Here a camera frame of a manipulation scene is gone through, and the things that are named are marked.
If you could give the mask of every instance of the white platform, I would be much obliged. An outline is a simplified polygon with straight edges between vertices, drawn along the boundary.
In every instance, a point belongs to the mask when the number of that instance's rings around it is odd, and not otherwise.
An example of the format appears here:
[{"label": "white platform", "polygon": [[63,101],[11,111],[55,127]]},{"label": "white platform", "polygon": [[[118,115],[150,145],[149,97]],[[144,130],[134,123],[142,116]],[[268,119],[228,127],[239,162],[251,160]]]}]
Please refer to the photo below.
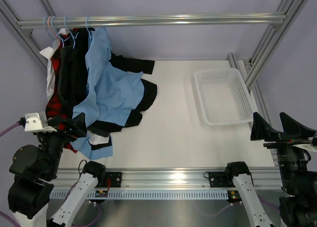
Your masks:
[{"label": "white platform", "polygon": [[[158,95],[139,126],[112,133],[113,157],[97,162],[107,168],[217,168],[245,161],[249,167],[273,167],[263,142],[250,141],[248,124],[211,127],[204,123],[194,73],[229,67],[226,60],[157,61],[144,79],[158,85]],[[59,168],[77,168],[86,159],[64,150]]]}]

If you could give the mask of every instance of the clothes hanger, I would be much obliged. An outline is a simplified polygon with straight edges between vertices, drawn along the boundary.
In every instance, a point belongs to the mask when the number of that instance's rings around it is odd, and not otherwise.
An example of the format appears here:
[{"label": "clothes hanger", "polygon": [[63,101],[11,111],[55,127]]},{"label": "clothes hanger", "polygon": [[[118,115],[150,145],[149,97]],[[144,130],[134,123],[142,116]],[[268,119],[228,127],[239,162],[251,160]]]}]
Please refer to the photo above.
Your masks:
[{"label": "clothes hanger", "polygon": [[92,37],[92,35],[91,35],[92,32],[88,30],[88,25],[87,25],[87,20],[88,20],[88,18],[89,18],[89,16],[86,15],[86,30],[87,30],[87,32],[88,32],[89,41],[90,41],[90,44],[91,44],[91,42],[93,41],[93,37]]},{"label": "clothes hanger", "polygon": [[[53,19],[54,19],[55,17],[56,17],[56,16],[50,16],[49,19],[51,18],[51,27],[56,31],[56,29],[55,29],[55,27],[54,27],[54,25],[53,25]],[[64,40],[58,33],[55,34],[55,35],[58,37],[59,41],[62,42],[63,48],[64,48],[64,42],[65,42],[66,40],[68,40],[70,37],[68,37],[67,39]]]},{"label": "clothes hanger", "polygon": [[70,33],[72,39],[73,39],[73,42],[74,42],[73,48],[75,48],[75,44],[76,44],[75,39],[77,39],[77,35],[79,34],[79,32],[77,32],[76,36],[73,35],[73,33],[70,31],[70,28],[69,28],[68,25],[66,24],[66,18],[67,18],[67,16],[64,16],[64,25],[65,25],[66,29],[68,29],[68,31],[69,31],[69,33]]},{"label": "clothes hanger", "polygon": [[51,36],[51,34],[49,33],[49,31],[47,30],[46,25],[45,25],[45,20],[46,20],[46,19],[47,19],[47,16],[45,16],[44,19],[43,19],[43,26],[44,26],[44,29],[46,30],[47,34],[50,36],[50,38],[51,38],[51,40],[52,40],[52,48],[53,48],[53,47],[54,47],[54,40],[55,40],[56,38],[53,38],[53,37]]}]

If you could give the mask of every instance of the plastic basket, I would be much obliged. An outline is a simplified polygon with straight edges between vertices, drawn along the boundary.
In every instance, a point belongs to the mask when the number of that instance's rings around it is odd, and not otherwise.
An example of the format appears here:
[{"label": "plastic basket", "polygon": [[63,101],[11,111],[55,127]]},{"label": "plastic basket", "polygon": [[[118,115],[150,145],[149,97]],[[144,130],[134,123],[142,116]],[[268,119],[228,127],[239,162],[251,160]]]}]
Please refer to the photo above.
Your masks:
[{"label": "plastic basket", "polygon": [[197,71],[195,81],[207,124],[231,125],[253,121],[253,113],[256,110],[237,69]]}]

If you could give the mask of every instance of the metal bar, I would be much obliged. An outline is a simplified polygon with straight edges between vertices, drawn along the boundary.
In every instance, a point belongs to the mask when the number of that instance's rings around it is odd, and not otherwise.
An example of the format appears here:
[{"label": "metal bar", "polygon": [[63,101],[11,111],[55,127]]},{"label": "metal bar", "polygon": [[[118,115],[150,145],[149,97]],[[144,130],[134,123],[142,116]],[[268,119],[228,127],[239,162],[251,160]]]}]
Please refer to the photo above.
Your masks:
[{"label": "metal bar", "polygon": [[[95,188],[86,197],[87,200],[228,200],[227,190],[122,190],[110,189],[108,195],[99,191],[107,188]],[[67,189],[57,189],[50,193],[50,199],[64,200]]]},{"label": "metal bar", "polygon": [[[244,66],[245,66],[247,74],[249,74],[250,71],[251,71],[250,63],[248,61],[244,61]],[[252,91],[253,91],[254,98],[255,98],[255,100],[257,102],[257,107],[258,107],[260,115],[269,124],[271,124],[271,120],[269,118],[269,115],[268,115],[268,112],[267,112],[267,109],[266,109],[266,105],[265,105],[265,102],[264,102],[264,98],[263,98],[263,95],[262,95],[262,89],[261,89],[260,83],[258,81],[256,81],[256,84],[255,84],[254,88],[252,89]]]},{"label": "metal bar", "polygon": [[237,70],[239,70],[239,72],[241,72],[237,57],[235,53],[228,53],[227,56],[227,60],[229,62],[229,66],[232,68],[236,68]]},{"label": "metal bar", "polygon": [[40,0],[40,1],[47,12],[47,15],[55,15],[55,12],[54,12],[49,0]]},{"label": "metal bar", "polygon": [[[212,190],[206,171],[224,171],[224,169],[171,169],[171,170],[130,170],[111,169],[122,172],[121,190]],[[281,188],[279,169],[253,169],[255,189],[278,190]],[[69,189],[79,178],[78,169],[58,169],[57,179],[52,180],[56,189]]]},{"label": "metal bar", "polygon": [[[238,59],[236,57],[236,54],[235,53],[228,53],[227,60],[229,62],[229,66],[231,68],[237,69],[241,73],[243,79],[245,79],[245,77],[243,76],[243,73],[241,72],[241,68],[240,68],[240,65],[238,63]],[[249,125],[249,129],[252,130],[253,122],[248,122],[248,125]]]},{"label": "metal bar", "polygon": [[40,55],[40,50],[37,45],[32,41],[31,37],[25,35],[24,31],[17,24],[18,15],[12,9],[12,6],[7,0],[0,0],[0,11],[3,14],[4,18],[7,20],[9,25],[13,28],[13,31],[17,36],[24,42],[27,50],[34,57],[34,59],[39,63],[43,71],[46,71],[47,60]]},{"label": "metal bar", "polygon": [[[291,4],[293,3],[293,1],[294,0],[281,0],[276,11],[286,13],[288,11],[289,7],[291,6]],[[254,64],[255,60],[258,59],[260,57],[260,55],[262,55],[264,49],[267,47],[268,43],[270,42],[270,40],[272,39],[274,34],[275,34],[275,29],[271,25],[269,25],[266,28],[257,48],[255,49],[255,51],[251,57],[251,64]]]},{"label": "metal bar", "polygon": [[284,20],[280,30],[274,34],[270,42],[268,43],[266,49],[261,54],[257,64],[252,66],[252,71],[249,73],[246,79],[246,85],[250,90],[260,74],[261,69],[266,65],[269,58],[272,56],[276,48],[278,47],[279,43],[282,41],[283,37],[289,30],[292,23],[295,21],[296,17],[306,4],[307,0],[294,0],[290,9],[286,13],[286,19]]},{"label": "metal bar", "polygon": [[[109,26],[151,26],[151,25],[209,25],[209,24],[282,24],[284,13],[255,14],[203,14],[203,15],[155,15],[155,16],[90,16],[87,20],[91,27]],[[86,17],[69,17],[69,27],[85,27]],[[22,29],[43,29],[43,19],[18,21]],[[56,28],[64,27],[64,17],[53,19]]]}]

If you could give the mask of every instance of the metal plate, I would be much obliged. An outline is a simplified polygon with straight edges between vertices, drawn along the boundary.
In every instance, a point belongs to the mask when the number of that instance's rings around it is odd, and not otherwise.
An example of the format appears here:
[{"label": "metal plate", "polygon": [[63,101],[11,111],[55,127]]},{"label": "metal plate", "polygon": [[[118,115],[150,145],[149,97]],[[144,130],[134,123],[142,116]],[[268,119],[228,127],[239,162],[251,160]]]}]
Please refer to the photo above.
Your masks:
[{"label": "metal plate", "polygon": [[[51,199],[65,199],[68,190],[53,190]],[[227,200],[226,190],[110,190],[108,197],[97,196],[98,190],[92,191],[89,200]]]},{"label": "metal plate", "polygon": [[[121,189],[124,190],[212,190],[206,171],[224,169],[174,169],[174,170],[108,170],[122,172]],[[279,190],[282,186],[279,169],[250,169],[255,189]],[[52,181],[55,189],[69,189],[79,178],[76,169],[59,169]]]}]

